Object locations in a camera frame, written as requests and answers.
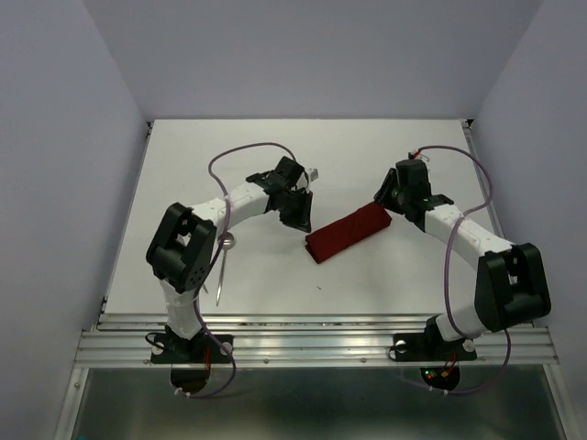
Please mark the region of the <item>dark red cloth napkin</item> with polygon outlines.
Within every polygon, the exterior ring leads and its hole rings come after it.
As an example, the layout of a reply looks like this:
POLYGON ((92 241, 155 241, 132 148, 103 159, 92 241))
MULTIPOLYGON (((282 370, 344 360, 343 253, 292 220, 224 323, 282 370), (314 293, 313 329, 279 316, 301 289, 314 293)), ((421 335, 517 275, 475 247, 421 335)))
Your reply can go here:
POLYGON ((326 225, 305 238, 305 249, 316 264, 322 264, 359 242, 390 226, 392 218, 377 203, 326 225))

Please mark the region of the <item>silver metal spoon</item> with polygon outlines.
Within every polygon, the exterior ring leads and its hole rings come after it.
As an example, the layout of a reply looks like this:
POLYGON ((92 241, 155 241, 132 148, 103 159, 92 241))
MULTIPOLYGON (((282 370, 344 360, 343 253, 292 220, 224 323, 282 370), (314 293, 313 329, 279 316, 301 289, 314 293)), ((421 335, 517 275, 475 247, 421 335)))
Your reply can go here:
POLYGON ((231 231, 228 231, 218 239, 218 244, 221 246, 221 263, 216 290, 216 306, 220 304, 221 295, 224 287, 227 268, 227 254, 231 249, 235 247, 236 238, 231 231))

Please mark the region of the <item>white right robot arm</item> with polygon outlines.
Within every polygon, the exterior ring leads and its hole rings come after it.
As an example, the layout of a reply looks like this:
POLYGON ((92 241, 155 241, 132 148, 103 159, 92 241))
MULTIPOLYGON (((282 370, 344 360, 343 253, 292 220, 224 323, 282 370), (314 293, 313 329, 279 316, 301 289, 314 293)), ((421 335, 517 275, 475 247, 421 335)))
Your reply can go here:
POLYGON ((548 283, 538 248, 497 236, 466 216, 446 195, 433 194, 423 161, 398 161, 389 169, 374 201, 446 245, 445 312, 430 318, 422 335, 422 347, 429 356, 442 358, 454 348, 455 341, 500 332, 550 313, 548 283), (453 253, 476 270, 472 299, 456 310, 449 298, 453 253))

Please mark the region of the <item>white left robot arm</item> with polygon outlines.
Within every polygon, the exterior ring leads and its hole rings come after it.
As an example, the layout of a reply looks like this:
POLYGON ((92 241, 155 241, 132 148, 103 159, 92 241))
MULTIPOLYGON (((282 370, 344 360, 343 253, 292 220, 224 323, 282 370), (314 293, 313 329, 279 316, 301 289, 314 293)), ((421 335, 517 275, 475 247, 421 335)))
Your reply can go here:
POLYGON ((309 233, 316 169, 283 157, 278 165, 246 178, 231 192, 198 205, 168 207, 148 247, 146 261, 160 281, 167 310, 166 327, 175 336, 172 350, 182 360, 198 359, 204 339, 195 300, 212 269, 221 236, 258 215, 275 211, 281 223, 309 233))

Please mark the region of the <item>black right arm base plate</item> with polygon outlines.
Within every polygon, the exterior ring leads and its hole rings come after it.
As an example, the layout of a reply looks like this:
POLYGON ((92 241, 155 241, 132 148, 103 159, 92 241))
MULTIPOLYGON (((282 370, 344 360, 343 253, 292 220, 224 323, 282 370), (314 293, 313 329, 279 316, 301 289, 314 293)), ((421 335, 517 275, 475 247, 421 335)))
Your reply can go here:
POLYGON ((467 351, 465 340, 447 342, 441 337, 427 337, 424 333, 399 333, 393 335, 388 358, 396 362, 444 362, 446 360, 474 361, 475 349, 467 351))

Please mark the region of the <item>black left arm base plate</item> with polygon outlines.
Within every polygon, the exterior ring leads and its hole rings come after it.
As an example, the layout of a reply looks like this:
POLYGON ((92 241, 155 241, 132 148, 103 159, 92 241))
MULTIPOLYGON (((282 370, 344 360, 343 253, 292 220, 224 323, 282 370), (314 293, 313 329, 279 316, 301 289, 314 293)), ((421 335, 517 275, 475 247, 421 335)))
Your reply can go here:
POLYGON ((203 332, 191 340, 172 334, 149 332, 145 340, 151 348, 150 362, 155 365, 230 363, 228 354, 203 332))

